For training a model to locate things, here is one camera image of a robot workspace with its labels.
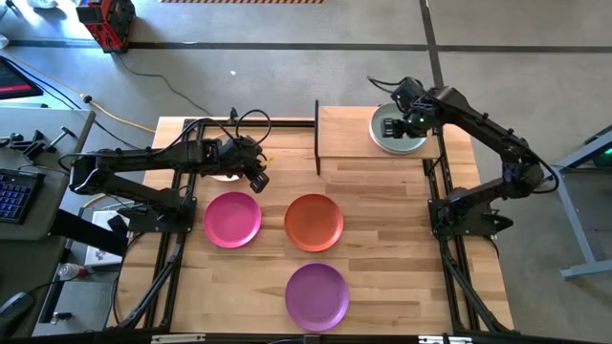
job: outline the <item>orange plate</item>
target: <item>orange plate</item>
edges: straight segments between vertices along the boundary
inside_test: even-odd
[[[321,252],[333,246],[343,227],[342,211],[323,195],[299,197],[285,212],[287,236],[305,251]]]

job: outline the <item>floor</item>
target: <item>floor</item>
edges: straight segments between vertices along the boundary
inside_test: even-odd
[[[131,75],[115,56],[93,48],[74,5],[58,1],[57,10],[33,11],[15,0],[21,12],[7,11],[0,19],[0,33],[17,45],[7,52],[92,95],[114,114],[149,127],[159,116],[202,115],[159,79]],[[165,75],[216,115],[226,115],[233,106],[240,113],[261,108],[275,117],[310,117],[315,99],[324,105],[380,104],[387,102],[386,95],[368,85],[367,75],[384,80],[412,75],[431,86],[433,72],[440,71],[436,77],[464,93],[474,108],[512,126],[546,161],[563,158],[612,122],[607,102],[612,96],[612,6],[606,0],[429,0],[429,8],[425,0],[327,0],[323,5],[136,0],[135,5],[132,40],[139,49],[130,50],[125,63]],[[430,63],[431,37],[426,39],[422,10],[431,15],[439,69]],[[62,106],[49,97],[29,101]],[[151,134],[108,117],[99,120],[134,144],[152,140]],[[86,148],[116,145],[94,131]],[[482,179],[498,177],[498,157],[479,142],[474,146]],[[142,179],[142,173],[131,178]],[[609,203],[609,176],[572,183],[577,207],[593,208],[593,194]],[[68,193],[63,207],[77,211],[86,201]],[[516,328],[609,342],[612,273],[561,279],[559,268],[583,261],[558,196],[495,205],[515,221],[498,244]],[[597,230],[589,231],[594,249],[609,257],[609,222],[601,214],[586,218],[589,230]],[[88,307],[106,307],[108,288],[108,283],[70,284],[72,297],[63,295],[60,306],[80,305],[86,320],[70,329],[58,325],[36,332],[101,328],[105,314]]]

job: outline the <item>plate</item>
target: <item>plate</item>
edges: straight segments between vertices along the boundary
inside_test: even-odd
[[[403,119],[404,114],[398,109],[395,103],[388,103],[379,107],[370,119],[370,137],[387,153],[391,154],[408,154],[419,149],[427,138],[411,139],[404,136],[402,139],[384,138],[383,137],[383,119]]]
[[[348,285],[334,268],[313,263],[298,269],[285,289],[289,316],[308,331],[327,331],[346,315]]]
[[[204,233],[218,247],[246,245],[261,227],[261,207],[243,192],[218,196],[204,213]]]
[[[228,140],[228,135],[226,134],[221,134],[217,137],[215,137],[215,139],[219,139],[221,140],[222,144],[225,144],[226,141]],[[219,182],[236,182],[240,179],[240,177],[233,175],[231,177],[228,176],[211,176],[214,180],[217,180]]]
[[[285,212],[285,231],[299,248],[321,252],[339,239],[344,227],[342,211],[329,198],[310,194],[299,197]]]

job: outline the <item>keyboard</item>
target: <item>keyboard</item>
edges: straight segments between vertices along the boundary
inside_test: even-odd
[[[44,179],[42,173],[0,168],[0,223],[23,224]]]

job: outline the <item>pink plate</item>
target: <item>pink plate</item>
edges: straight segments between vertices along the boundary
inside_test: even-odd
[[[249,195],[228,192],[218,196],[204,213],[204,233],[218,247],[246,245],[261,227],[261,207]]]

